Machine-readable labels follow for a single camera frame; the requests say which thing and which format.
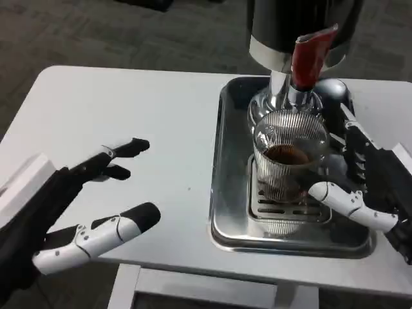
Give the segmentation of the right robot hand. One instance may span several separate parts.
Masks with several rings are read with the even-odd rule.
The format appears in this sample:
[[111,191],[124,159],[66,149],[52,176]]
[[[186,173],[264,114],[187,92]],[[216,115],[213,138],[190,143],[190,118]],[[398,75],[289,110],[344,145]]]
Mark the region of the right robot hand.
[[308,173],[301,185],[315,200],[369,229],[381,231],[411,264],[411,155],[402,144],[387,150],[340,106],[347,180]]

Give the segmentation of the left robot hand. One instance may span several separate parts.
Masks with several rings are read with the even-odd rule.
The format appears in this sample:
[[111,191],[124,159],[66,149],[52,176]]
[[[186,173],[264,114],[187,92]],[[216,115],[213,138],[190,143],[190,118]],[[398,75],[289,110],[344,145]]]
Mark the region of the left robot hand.
[[134,158],[149,142],[133,138],[106,146],[75,167],[55,168],[44,154],[25,161],[1,187],[1,302],[42,275],[88,263],[154,227],[161,218],[146,202],[119,214],[52,231],[85,183],[126,180],[131,173],[114,164]]

